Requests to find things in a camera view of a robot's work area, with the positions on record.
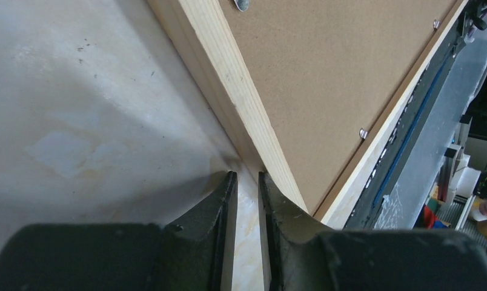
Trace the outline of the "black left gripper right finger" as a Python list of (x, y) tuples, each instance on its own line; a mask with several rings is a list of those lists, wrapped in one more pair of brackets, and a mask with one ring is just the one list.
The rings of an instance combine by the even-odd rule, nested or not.
[(454, 230), (334, 230), (258, 176), (265, 290), (487, 290), (487, 255)]

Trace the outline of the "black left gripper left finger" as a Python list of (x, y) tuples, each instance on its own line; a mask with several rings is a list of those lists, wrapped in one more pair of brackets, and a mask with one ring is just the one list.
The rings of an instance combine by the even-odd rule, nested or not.
[(230, 290), (237, 174), (166, 226), (32, 224), (0, 252), (0, 290)]

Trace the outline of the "brown backing board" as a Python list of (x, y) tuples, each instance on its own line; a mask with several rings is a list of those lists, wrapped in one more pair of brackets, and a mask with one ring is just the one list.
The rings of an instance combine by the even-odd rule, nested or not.
[(452, 1), (220, 6), (309, 212), (314, 212)]

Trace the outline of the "light wooden picture frame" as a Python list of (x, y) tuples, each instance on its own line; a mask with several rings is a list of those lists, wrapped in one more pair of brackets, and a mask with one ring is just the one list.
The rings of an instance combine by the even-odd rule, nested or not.
[(283, 193), (333, 229), (345, 225), (417, 81), (467, 6), (453, 6), (384, 106), (366, 140), (314, 212), (309, 212), (263, 102), (245, 64), (221, 1), (150, 1), (150, 7), (224, 127), (243, 162), (267, 170)]

